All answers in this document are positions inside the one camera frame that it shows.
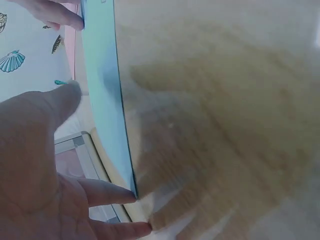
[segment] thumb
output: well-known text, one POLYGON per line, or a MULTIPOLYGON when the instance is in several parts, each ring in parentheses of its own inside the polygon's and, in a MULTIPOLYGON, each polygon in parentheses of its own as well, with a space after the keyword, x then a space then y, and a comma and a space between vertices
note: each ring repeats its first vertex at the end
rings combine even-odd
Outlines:
POLYGON ((60 127, 77 110, 81 96, 80 86, 74 80, 43 93, 44 100, 51 107, 51 125, 54 129, 60 127))

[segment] fingernail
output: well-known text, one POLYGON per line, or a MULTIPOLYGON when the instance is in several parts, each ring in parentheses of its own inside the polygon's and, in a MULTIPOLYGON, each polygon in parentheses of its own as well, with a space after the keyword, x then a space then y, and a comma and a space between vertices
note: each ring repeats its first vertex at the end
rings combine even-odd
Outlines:
POLYGON ((77 31, 81 31, 82 29, 84 29, 85 24, 83 19, 81 18, 81 20, 76 21, 71 27, 73 27, 77 31))

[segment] wooden surface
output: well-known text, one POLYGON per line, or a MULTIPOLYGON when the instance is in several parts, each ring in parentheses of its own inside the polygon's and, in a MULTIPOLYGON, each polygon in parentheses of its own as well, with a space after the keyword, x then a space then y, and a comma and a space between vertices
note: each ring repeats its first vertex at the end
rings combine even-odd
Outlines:
POLYGON ((150 239, 319 239, 319 7, 115 1, 150 239))

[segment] blue paper edge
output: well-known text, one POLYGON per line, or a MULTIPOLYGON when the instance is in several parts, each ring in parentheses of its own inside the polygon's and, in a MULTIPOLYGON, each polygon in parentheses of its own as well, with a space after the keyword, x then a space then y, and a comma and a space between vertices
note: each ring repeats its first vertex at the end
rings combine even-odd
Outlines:
MULTIPOLYGON (((86 28, 86 11, 84 8, 85 2, 87 0, 81 0, 81 4, 80 4, 80 8, 81 8, 81 17, 83 19, 83 23, 84 23, 84 28, 86 28)), ((120 80, 120 69, 119 69, 119 61, 118 61, 118 45, 117 45, 117 33, 116 33, 116 17, 115 17, 115 1, 112 0, 113 2, 113 18, 114 18, 114 38, 115 38, 115 52, 116 52, 116 62, 117 62, 117 71, 118 71, 118 79, 119 79, 119 87, 120 87, 120 97, 121 97, 121 106, 122 106, 122 113, 123 113, 123 119, 124 119, 124 130, 125 130, 125 135, 126 135, 126 141, 127 141, 127 148, 128 148, 128 152, 129 152, 129 160, 130 160, 130 164, 131 164, 131 172, 132 172, 132 177, 131 177, 131 184, 130 186, 130 190, 134 193, 135 197, 138 198, 138 189, 137 189, 137 181, 136 181, 136 176, 135 176, 135 171, 133 168, 133 163, 132 163, 132 158, 131 158, 131 151, 130 151, 130 145, 129 145, 129 138, 128 138, 128 131, 127 131, 127 123, 126 123, 126 118, 125 118, 125 107, 124 107, 124 101, 123 101, 123 94, 122 94, 122 85, 121 85, 121 80, 120 80)))

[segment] teal shell drawing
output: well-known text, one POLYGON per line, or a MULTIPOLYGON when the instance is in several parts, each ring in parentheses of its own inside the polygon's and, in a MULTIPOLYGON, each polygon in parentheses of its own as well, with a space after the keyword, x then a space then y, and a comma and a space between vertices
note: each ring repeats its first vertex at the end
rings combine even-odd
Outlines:
POLYGON ((68 83, 66 83, 65 81, 60 81, 60 80, 54 80, 54 83, 55 83, 56 85, 66 85, 66 84, 68 84, 68 83))
POLYGON ((12 51, 0 59, 0 69, 6 73, 13 72, 22 65, 25 58, 25 56, 19 53, 19 50, 12 51))

